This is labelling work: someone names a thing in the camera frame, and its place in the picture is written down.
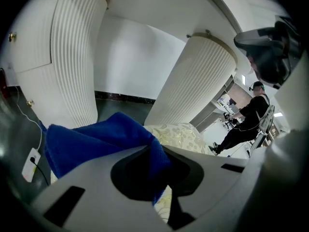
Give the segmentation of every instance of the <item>cap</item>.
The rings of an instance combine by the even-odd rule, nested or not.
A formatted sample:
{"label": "cap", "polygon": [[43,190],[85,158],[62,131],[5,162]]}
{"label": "cap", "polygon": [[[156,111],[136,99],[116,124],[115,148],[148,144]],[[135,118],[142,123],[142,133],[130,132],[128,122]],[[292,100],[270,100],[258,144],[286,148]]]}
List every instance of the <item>cap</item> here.
{"label": "cap", "polygon": [[265,90],[264,84],[260,81],[253,83],[253,88],[255,87],[261,87],[263,90]]}

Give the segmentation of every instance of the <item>shoe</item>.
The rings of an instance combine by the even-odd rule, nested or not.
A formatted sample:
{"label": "shoe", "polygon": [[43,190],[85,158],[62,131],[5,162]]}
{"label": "shoe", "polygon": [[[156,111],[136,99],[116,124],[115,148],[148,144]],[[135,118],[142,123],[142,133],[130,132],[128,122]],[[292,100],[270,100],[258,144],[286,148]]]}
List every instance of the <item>shoe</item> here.
{"label": "shoe", "polygon": [[212,153],[217,156],[218,155],[218,152],[217,152],[217,148],[214,148],[214,147],[211,147],[211,146],[208,146],[209,149],[211,149]]}

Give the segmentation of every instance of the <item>fluted cabinet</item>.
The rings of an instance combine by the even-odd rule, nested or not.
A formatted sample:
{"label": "fluted cabinet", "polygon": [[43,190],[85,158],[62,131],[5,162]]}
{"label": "fluted cabinet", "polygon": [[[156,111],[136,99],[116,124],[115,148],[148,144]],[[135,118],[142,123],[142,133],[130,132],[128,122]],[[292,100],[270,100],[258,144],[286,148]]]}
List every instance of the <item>fluted cabinet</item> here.
{"label": "fluted cabinet", "polygon": [[108,0],[30,0],[11,29],[18,83],[45,126],[95,123],[93,61]]}
{"label": "fluted cabinet", "polygon": [[189,123],[223,87],[236,62],[233,51],[221,40],[206,33],[193,34],[145,125]]}

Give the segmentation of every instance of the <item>red object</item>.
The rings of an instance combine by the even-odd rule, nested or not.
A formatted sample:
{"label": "red object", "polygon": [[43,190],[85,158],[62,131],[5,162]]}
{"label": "red object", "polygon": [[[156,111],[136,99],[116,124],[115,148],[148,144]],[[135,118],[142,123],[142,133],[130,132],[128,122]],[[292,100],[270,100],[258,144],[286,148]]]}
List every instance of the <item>red object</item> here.
{"label": "red object", "polygon": [[5,73],[3,68],[0,69],[0,89],[4,98],[7,99],[11,96],[8,87],[6,86]]}

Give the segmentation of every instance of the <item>blue cloth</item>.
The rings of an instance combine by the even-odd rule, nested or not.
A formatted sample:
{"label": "blue cloth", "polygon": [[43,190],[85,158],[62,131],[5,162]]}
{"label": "blue cloth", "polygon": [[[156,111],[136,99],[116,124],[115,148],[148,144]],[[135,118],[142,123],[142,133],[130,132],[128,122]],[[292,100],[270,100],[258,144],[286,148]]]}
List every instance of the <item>blue cloth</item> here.
{"label": "blue cloth", "polygon": [[[51,125],[45,133],[45,155],[57,178],[78,165],[125,149],[150,145],[149,179],[171,167],[159,141],[135,120],[116,113],[105,121],[76,129]],[[154,192],[153,204],[163,190]]]}

